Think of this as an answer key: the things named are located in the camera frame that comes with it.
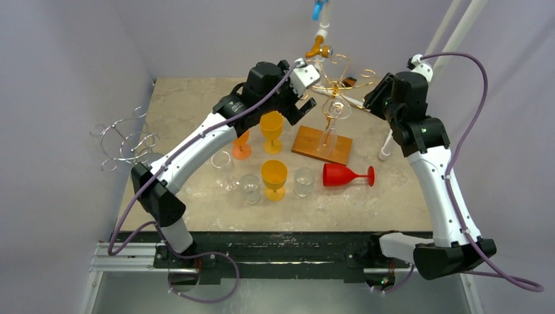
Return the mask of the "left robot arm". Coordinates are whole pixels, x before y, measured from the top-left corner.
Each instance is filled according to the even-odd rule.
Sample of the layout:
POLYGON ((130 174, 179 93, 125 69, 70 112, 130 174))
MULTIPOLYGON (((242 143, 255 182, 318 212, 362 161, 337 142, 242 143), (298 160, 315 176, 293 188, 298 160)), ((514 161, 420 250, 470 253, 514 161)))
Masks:
POLYGON ((292 65, 286 60, 258 62, 246 80, 223 96, 173 150, 149 166, 133 166, 135 200, 154 218, 171 247, 170 260, 178 267, 188 267, 195 259, 194 240, 183 220, 187 207, 176 196, 188 178, 216 152, 258 125, 263 115, 276 111, 291 125, 299 122, 316 102, 309 99, 301 108, 296 104, 320 78, 319 70, 302 58, 292 65))

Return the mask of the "gold rack with wooden base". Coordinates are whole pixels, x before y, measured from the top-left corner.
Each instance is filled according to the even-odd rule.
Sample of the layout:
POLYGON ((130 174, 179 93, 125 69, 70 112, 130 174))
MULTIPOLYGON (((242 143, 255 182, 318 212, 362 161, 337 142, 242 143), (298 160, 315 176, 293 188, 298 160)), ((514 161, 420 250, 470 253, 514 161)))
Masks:
POLYGON ((365 110, 361 100, 346 95, 346 92, 374 84, 378 75, 372 69, 364 69, 361 77, 367 81, 358 84, 357 78, 346 75, 350 61, 343 54, 337 54, 330 58, 333 65, 342 62, 346 64, 341 76, 334 80, 326 74, 322 57, 318 56, 310 62, 321 74, 320 81, 311 87, 311 91, 327 97, 321 106, 321 112, 326 118, 326 126, 324 130, 300 126, 291 151, 316 160, 344 166, 348 163, 353 139, 339 136, 336 132, 336 124, 348 118, 354 108, 365 110))

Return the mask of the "clear tall flute glass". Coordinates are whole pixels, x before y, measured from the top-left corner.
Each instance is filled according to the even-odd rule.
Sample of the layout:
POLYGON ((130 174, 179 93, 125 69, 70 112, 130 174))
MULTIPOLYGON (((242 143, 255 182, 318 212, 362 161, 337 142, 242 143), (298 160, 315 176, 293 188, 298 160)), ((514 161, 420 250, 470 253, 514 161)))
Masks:
POLYGON ((319 139, 317 152, 321 157, 330 157, 337 142, 336 123, 350 116, 351 106, 343 98, 335 97, 323 105, 322 111, 327 118, 327 125, 319 139))

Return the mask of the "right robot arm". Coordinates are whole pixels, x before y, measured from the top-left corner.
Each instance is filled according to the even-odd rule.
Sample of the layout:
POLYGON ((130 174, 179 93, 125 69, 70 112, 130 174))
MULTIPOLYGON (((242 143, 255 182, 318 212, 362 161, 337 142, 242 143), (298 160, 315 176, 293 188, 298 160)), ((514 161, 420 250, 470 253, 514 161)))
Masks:
POLYGON ((388 73, 365 96, 370 113, 389 123, 392 137, 414 170, 431 217, 431 239, 385 232, 367 249, 369 261, 383 266, 392 258, 413 264, 426 280, 471 271, 483 256, 497 252, 493 239, 482 237, 462 198, 443 122, 426 113, 428 81, 419 74, 388 73))

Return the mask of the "red plastic wine glass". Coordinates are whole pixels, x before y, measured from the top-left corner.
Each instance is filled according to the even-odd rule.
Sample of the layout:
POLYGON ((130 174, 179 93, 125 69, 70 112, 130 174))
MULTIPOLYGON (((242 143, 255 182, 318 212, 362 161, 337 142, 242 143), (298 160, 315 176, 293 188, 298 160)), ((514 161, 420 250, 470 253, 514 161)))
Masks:
POLYGON ((344 186, 357 178, 364 178, 370 187, 373 187, 376 180, 373 166, 369 166, 365 174, 354 173, 350 168, 341 164, 324 164, 322 172, 323 186, 335 187, 344 186))

